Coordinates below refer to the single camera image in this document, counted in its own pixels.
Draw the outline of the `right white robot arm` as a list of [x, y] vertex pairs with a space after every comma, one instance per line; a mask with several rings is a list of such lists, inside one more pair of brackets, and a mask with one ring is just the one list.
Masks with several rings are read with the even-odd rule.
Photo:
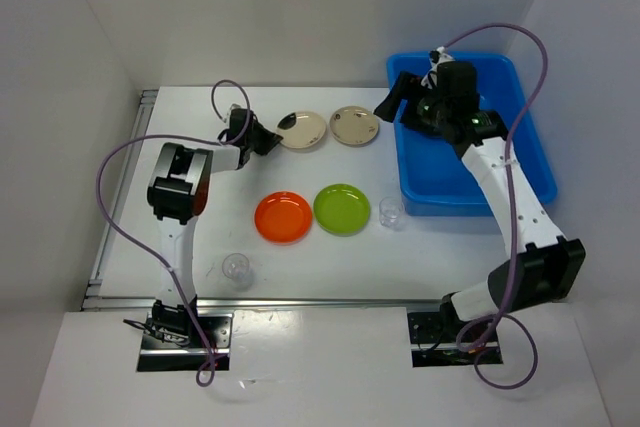
[[450, 145], [503, 236], [507, 260], [485, 281], [443, 298], [438, 324], [446, 338], [464, 338], [476, 320], [499, 319], [568, 295], [585, 247], [567, 239], [540, 203], [515, 154], [510, 126], [481, 106], [472, 63], [440, 61], [424, 76], [400, 72], [374, 113]]

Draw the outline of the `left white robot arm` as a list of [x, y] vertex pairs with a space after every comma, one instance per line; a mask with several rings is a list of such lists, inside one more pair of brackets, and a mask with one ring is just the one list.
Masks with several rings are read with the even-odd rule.
[[191, 345], [200, 332], [193, 280], [194, 237], [208, 201], [211, 176], [243, 168], [252, 154], [265, 156], [281, 140], [254, 113], [234, 105], [227, 128], [213, 144], [199, 148], [193, 140], [163, 144], [146, 192], [159, 228], [162, 257], [160, 291], [150, 327], [175, 345]]

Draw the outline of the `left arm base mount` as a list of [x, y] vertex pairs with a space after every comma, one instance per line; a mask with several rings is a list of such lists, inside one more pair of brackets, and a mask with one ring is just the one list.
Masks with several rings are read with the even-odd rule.
[[[228, 371], [233, 316], [206, 315], [199, 318], [209, 344], [214, 348], [215, 370]], [[187, 339], [177, 334], [153, 331], [151, 317], [144, 322], [124, 319], [123, 323], [142, 332], [138, 354], [138, 372], [196, 372], [207, 359], [208, 349], [197, 332]]]

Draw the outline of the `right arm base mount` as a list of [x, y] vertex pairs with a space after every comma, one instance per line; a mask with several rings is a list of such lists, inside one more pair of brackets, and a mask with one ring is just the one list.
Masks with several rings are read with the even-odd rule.
[[480, 365], [503, 363], [496, 333], [490, 337], [486, 346], [463, 352], [456, 347], [456, 336], [464, 326], [463, 323], [446, 325], [438, 312], [409, 310], [407, 324], [414, 368], [472, 366], [479, 353], [482, 354]]

